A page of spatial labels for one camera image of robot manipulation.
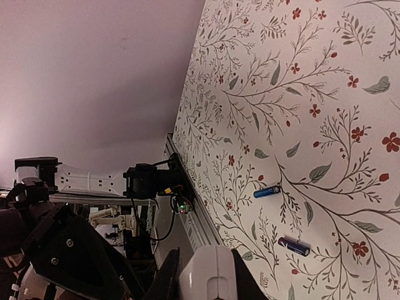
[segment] screw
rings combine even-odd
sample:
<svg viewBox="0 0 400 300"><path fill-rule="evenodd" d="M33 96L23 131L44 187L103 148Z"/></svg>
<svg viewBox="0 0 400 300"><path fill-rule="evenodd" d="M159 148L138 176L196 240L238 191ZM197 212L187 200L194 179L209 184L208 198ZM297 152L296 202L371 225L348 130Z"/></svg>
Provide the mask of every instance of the screw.
<svg viewBox="0 0 400 300"><path fill-rule="evenodd" d="M53 257L53 258L51 259L51 264L52 264L53 266L57 266L58 263L59 263L58 258Z"/></svg>
<svg viewBox="0 0 400 300"><path fill-rule="evenodd" d="M74 241L72 239L67 239L67 246L72 248L74 246Z"/></svg>

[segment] gray leaf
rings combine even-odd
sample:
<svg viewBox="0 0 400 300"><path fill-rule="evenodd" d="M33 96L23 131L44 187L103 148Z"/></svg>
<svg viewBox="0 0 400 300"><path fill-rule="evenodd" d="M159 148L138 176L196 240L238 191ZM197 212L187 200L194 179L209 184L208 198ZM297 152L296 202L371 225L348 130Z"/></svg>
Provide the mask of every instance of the gray leaf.
<svg viewBox="0 0 400 300"><path fill-rule="evenodd" d="M317 183L319 180L321 180L325 176L325 174L329 171L331 165L332 163L328 164L327 166L319 166L313 169L309 175L311 182Z"/></svg>
<svg viewBox="0 0 400 300"><path fill-rule="evenodd" d="M249 252L244 253L244 254L242 255L242 258L243 258L245 261L252 261L252 260L253 260L253 252L249 251Z"/></svg>
<svg viewBox="0 0 400 300"><path fill-rule="evenodd" d="M301 143L301 141L299 141L293 148L287 150L286 151L286 157L292 158L298 152L300 143Z"/></svg>
<svg viewBox="0 0 400 300"><path fill-rule="evenodd" d="M238 81L239 76L236 76L232 81L229 83L229 89L233 89Z"/></svg>
<svg viewBox="0 0 400 300"><path fill-rule="evenodd" d="M256 127L257 127L257 130L259 132L260 131L260 123L258 121L257 114L255 112L252 112L251 115L254 118L254 122L256 123Z"/></svg>
<svg viewBox="0 0 400 300"><path fill-rule="evenodd" d="M289 92L289 93L302 96L302 94L300 94L300 92L298 92L297 90L295 90L294 88L292 88L292 87L290 87L290 86L287 87L285 90L286 90L287 92Z"/></svg>
<svg viewBox="0 0 400 300"><path fill-rule="evenodd" d="M397 197L396 201L394 202L394 205L398 208L400 206L400 193L399 196Z"/></svg>
<svg viewBox="0 0 400 300"><path fill-rule="evenodd" d="M232 140L230 138L228 138L228 137L224 138L224 143L229 143L229 144L233 145Z"/></svg>
<svg viewBox="0 0 400 300"><path fill-rule="evenodd" d="M279 61L278 62L278 64L277 64L277 67L276 67L276 69L275 69L275 71L274 71L274 74L272 75L272 78L271 78L271 85L275 85L277 82L278 82L278 79L279 79L279 73L281 72L281 62Z"/></svg>
<svg viewBox="0 0 400 300"><path fill-rule="evenodd" d="M256 149L254 151L254 156L256 156L259 159L264 159L269 157L269 155L265 154L261 149Z"/></svg>
<svg viewBox="0 0 400 300"><path fill-rule="evenodd" d="M383 228L379 228L373 223L365 223L365 222L360 222L360 221L355 221L356 225L363 229L364 231L367 231L369 233L378 233L379 231L382 231Z"/></svg>
<svg viewBox="0 0 400 300"><path fill-rule="evenodd" d="M308 226L309 226L310 223L311 223L311 221L313 220L314 211L313 211L313 207L312 207L311 204L309 204L308 202L305 202L304 205L306 206L306 211L307 211L307 222L308 222Z"/></svg>
<svg viewBox="0 0 400 300"><path fill-rule="evenodd" d="M227 214L224 215L224 218L227 219L228 221L231 221L231 222L232 222L232 218L229 217Z"/></svg>
<svg viewBox="0 0 400 300"><path fill-rule="evenodd" d="M375 95L386 92L390 88L389 77L383 76L377 84L367 87L365 90L367 93Z"/></svg>
<svg viewBox="0 0 400 300"><path fill-rule="evenodd" d="M294 297L294 288L292 284L290 284L289 292L287 293L287 300L296 300Z"/></svg>
<svg viewBox="0 0 400 300"><path fill-rule="evenodd" d="M257 241L257 234L256 234L256 222L254 221L251 226L251 234L253 238Z"/></svg>

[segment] pink wall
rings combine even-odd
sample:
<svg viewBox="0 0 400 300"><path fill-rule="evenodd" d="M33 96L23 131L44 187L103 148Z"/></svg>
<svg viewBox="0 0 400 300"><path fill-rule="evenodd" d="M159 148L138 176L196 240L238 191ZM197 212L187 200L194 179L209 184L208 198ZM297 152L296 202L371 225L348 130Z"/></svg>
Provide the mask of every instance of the pink wall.
<svg viewBox="0 0 400 300"><path fill-rule="evenodd" d="M204 1L6 1L0 186L14 158L125 169L162 157Z"/></svg>

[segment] blue battery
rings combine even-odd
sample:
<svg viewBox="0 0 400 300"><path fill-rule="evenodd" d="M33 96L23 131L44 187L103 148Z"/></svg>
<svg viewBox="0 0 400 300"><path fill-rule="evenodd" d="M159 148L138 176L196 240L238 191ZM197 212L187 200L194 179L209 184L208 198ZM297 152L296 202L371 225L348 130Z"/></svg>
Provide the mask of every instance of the blue battery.
<svg viewBox="0 0 400 300"><path fill-rule="evenodd" d="M254 198L261 198L269 195L279 194L281 192L281 188L279 186L271 186L266 189L261 189L259 191L254 192Z"/></svg>
<svg viewBox="0 0 400 300"><path fill-rule="evenodd" d="M285 239L284 237L281 237L278 239L277 243L281 245L282 247L285 247L286 249L289 249L293 252L296 252L300 255L307 256L310 254L310 248L304 245L300 245L296 242L290 241L288 239Z"/></svg>

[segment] floral pattern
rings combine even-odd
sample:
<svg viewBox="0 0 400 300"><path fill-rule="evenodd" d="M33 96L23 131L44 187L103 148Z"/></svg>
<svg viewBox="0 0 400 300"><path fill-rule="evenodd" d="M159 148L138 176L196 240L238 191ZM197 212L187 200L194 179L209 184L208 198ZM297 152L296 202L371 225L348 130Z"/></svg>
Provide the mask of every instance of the floral pattern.
<svg viewBox="0 0 400 300"><path fill-rule="evenodd" d="M206 0L174 142L272 300L400 298L399 20L395 0Z"/></svg>

